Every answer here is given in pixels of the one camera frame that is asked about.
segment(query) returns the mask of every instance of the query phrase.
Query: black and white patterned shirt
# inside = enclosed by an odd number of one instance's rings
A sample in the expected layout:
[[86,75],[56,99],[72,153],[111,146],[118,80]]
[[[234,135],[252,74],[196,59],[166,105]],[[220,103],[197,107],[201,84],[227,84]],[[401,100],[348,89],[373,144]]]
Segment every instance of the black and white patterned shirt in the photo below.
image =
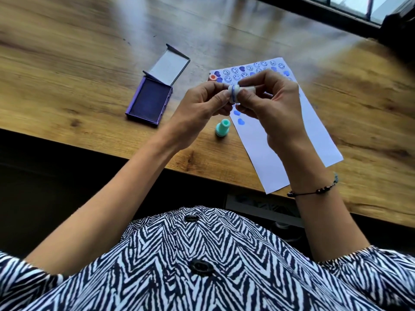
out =
[[0,310],[392,307],[415,309],[414,258],[371,246],[319,265],[250,220],[203,206],[133,221],[69,278],[0,252]]

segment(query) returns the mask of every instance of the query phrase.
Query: wood grain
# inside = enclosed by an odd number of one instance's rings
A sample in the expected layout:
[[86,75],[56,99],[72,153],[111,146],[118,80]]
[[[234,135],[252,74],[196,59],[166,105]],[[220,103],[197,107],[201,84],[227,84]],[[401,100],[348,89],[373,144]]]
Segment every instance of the wood grain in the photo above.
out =
[[[208,71],[283,57],[345,160],[351,212],[415,227],[415,76],[381,45],[255,0],[0,0],[0,128],[129,158],[126,120],[166,43],[191,57],[161,124]],[[232,127],[211,119],[168,168],[261,190]],[[275,194],[284,195],[289,188]]]

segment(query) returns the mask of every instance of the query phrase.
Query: button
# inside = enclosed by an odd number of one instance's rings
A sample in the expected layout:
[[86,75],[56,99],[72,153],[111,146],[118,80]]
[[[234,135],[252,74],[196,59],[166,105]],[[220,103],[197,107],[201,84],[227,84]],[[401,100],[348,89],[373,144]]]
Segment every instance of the button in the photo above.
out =
[[204,260],[193,259],[189,262],[190,270],[200,276],[211,276],[213,274],[213,265]]
[[184,220],[185,221],[187,221],[187,222],[189,222],[189,223],[192,223],[192,222],[194,222],[194,221],[198,221],[199,220],[199,216],[197,216],[197,215],[186,215],[185,217],[184,217]]

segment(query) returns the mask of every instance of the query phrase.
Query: hand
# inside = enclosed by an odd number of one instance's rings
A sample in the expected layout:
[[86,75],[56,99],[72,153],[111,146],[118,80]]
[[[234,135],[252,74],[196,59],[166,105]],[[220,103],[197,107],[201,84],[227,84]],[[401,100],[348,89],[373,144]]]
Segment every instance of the hand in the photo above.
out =
[[261,122],[268,135],[268,145],[278,155],[289,142],[309,142],[297,83],[277,72],[265,70],[240,80],[238,84],[256,86],[257,94],[245,89],[239,92],[240,105],[236,108]]
[[229,97],[227,85],[214,81],[204,82],[186,92],[165,126],[177,151],[189,147],[212,116],[230,115]]

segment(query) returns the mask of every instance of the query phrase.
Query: white paper sheet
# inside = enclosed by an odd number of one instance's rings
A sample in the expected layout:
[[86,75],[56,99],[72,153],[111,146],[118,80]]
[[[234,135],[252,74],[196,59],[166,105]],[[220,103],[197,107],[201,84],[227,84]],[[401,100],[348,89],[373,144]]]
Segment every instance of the white paper sheet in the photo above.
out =
[[[281,57],[213,70],[210,71],[210,74],[215,74],[218,80],[223,83],[237,84],[240,79],[265,69],[273,69],[296,82],[294,74]],[[301,88],[300,102],[305,129],[324,165],[328,167],[342,161],[343,156],[333,143]],[[265,193],[269,194],[289,185],[290,182],[284,166],[277,154],[268,146],[267,134],[259,121],[239,113],[236,109],[231,112],[231,119],[254,165]]]

